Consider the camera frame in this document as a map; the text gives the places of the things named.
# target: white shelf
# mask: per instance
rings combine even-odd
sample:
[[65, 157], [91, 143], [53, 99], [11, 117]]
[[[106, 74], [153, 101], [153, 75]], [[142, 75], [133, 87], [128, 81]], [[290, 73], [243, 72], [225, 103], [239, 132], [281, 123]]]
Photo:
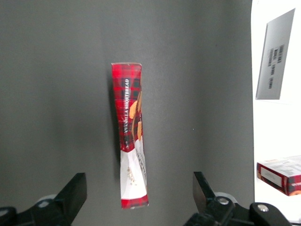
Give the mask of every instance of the white shelf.
[[[296, 8], [280, 100], [256, 100], [262, 50], [269, 21]], [[301, 154], [301, 1], [254, 0], [252, 5], [254, 166], [269, 159]], [[290, 221], [301, 222], [301, 195], [286, 196], [262, 182], [255, 172], [255, 201], [276, 206]]]

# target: red tartan packaging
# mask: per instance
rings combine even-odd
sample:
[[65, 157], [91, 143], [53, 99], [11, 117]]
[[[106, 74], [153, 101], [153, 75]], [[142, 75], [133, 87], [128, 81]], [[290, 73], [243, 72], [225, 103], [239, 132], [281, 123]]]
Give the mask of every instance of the red tartan packaging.
[[301, 155], [258, 162], [257, 177], [288, 196], [301, 194]]
[[121, 207], [149, 204], [141, 111], [141, 64], [112, 64], [113, 90], [120, 139]]

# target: product box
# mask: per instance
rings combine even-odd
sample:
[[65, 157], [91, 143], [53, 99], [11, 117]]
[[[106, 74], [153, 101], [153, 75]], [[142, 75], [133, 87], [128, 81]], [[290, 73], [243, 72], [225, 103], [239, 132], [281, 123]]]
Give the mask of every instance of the product box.
[[258, 162], [257, 177], [286, 195], [301, 194], [301, 155]]
[[142, 65], [113, 63], [112, 81], [120, 141], [121, 207], [148, 206], [142, 127]]

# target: gray background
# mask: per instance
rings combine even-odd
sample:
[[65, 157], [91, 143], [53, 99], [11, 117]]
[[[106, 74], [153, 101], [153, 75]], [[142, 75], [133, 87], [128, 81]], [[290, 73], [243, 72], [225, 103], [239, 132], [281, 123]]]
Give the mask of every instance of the gray background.
[[[192, 173], [253, 202], [251, 0], [0, 1], [0, 206], [86, 172], [81, 225], [183, 225]], [[121, 210], [111, 63], [143, 66], [149, 207]]]

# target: barcode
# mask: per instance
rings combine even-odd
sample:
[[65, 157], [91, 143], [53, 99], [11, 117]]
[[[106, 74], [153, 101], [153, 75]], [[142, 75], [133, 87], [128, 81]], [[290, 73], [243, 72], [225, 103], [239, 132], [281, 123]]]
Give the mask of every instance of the barcode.
[[282, 61], [283, 49], [284, 49], [284, 45], [280, 46], [279, 56], [278, 56], [278, 61], [277, 61], [277, 63], [280, 63], [280, 62]]
[[274, 77], [269, 79], [269, 89], [271, 89], [273, 87], [273, 80], [274, 80]]
[[274, 50], [274, 57], [273, 57], [273, 60], [276, 60], [276, 58], [277, 58], [277, 53], [278, 53], [278, 49], [275, 49], [275, 50]]
[[276, 67], [276, 65], [272, 66], [271, 75], [275, 74], [275, 67]]
[[269, 52], [269, 67], [272, 65], [273, 52], [274, 52], [274, 49], [272, 48]]

